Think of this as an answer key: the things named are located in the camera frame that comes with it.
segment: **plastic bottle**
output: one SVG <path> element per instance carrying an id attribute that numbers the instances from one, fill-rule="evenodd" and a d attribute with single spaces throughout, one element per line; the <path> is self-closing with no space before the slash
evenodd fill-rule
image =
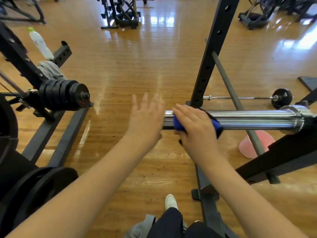
<path id="1" fill-rule="evenodd" d="M 42 36 L 40 34 L 38 34 L 36 31 L 34 31 L 34 29 L 32 27 L 29 27 L 28 29 L 30 31 L 31 39 L 33 40 L 35 45 L 37 45 L 37 47 L 39 48 L 39 50 L 41 51 L 43 56 L 48 60 L 53 60 L 54 55 L 49 50 L 49 48 L 46 46 Z"/>

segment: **person's right hand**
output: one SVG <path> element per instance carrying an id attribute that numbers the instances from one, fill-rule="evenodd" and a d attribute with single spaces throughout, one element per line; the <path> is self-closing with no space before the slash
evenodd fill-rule
<path id="1" fill-rule="evenodd" d="M 186 132 L 175 130 L 182 140 L 182 145 L 190 158 L 200 167 L 221 159 L 218 150 L 215 128 L 208 115 L 197 108 L 176 104 L 173 108 L 179 122 Z"/>

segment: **white shoe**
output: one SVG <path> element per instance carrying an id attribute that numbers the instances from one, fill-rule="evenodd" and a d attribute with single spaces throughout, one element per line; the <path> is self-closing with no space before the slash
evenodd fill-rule
<path id="1" fill-rule="evenodd" d="M 178 209 L 175 197 L 169 194 L 165 198 L 165 209 L 167 210 L 168 208 L 171 208 L 171 207 Z"/>

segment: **pink bucket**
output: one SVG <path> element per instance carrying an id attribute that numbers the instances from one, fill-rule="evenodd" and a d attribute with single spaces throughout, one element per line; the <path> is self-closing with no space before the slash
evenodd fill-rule
<path id="1" fill-rule="evenodd" d="M 259 137 L 264 150 L 268 151 L 268 146 L 274 143 L 273 137 L 263 130 L 256 130 L 256 134 Z M 254 159 L 257 157 L 256 151 L 253 148 L 249 136 L 246 136 L 244 140 L 242 140 L 242 142 L 239 144 L 239 151 L 243 156 L 249 159 Z"/>

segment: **person's left arm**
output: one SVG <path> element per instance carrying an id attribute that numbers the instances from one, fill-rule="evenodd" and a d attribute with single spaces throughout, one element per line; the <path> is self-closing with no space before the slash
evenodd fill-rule
<path id="1" fill-rule="evenodd" d="M 107 155 L 31 215 L 7 238 L 83 237 L 120 184 L 161 138 L 164 102 L 155 95 L 140 110 L 136 97 L 125 136 Z"/>

